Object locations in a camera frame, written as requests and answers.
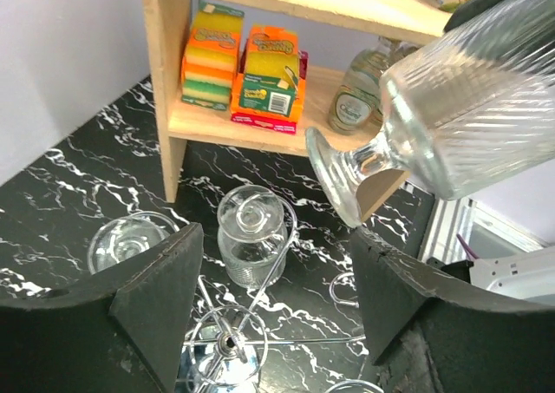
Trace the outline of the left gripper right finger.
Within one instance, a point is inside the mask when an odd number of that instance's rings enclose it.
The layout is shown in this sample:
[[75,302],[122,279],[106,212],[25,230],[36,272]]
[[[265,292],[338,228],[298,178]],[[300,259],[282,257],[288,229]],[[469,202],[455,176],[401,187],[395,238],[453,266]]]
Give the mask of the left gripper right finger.
[[554,309],[470,285],[365,228],[350,236],[369,360],[386,392],[552,392]]

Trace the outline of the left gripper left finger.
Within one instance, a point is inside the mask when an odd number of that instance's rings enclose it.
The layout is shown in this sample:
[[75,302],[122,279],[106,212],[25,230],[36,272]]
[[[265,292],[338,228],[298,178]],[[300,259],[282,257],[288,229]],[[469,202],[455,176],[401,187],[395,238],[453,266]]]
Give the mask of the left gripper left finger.
[[173,391],[203,243],[192,223],[72,285],[4,299],[2,391]]

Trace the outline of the ribbed glass goblet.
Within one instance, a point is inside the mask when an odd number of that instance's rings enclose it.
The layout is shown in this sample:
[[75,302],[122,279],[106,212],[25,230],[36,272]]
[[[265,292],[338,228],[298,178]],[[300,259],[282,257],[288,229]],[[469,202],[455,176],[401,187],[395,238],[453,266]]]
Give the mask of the ribbed glass goblet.
[[91,274],[101,272],[149,250],[178,230],[172,219],[153,211],[113,219],[91,239],[87,252],[88,269]]

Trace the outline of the chrome wine glass rack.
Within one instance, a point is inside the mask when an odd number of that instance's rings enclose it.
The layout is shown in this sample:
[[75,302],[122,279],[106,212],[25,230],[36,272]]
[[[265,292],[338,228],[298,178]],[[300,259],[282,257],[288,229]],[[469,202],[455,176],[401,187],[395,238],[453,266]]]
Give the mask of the chrome wine glass rack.
[[[282,197],[284,222],[289,234],[272,270],[276,270],[297,238],[297,216]],[[348,337],[271,339],[258,306],[270,284],[269,273],[255,292],[249,306],[215,305],[202,282],[198,288],[209,307],[199,322],[186,334],[185,361],[176,383],[188,392],[256,392],[263,366],[272,346],[307,344],[350,344],[362,342],[357,331]]]

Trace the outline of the clear wine glass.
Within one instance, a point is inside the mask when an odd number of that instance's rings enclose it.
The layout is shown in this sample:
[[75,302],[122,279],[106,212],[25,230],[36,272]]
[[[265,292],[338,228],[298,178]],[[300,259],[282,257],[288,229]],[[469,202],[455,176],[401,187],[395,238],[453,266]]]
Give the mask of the clear wine glass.
[[362,379],[348,379],[335,383],[325,391],[325,393],[345,392],[383,393],[384,390],[378,385]]

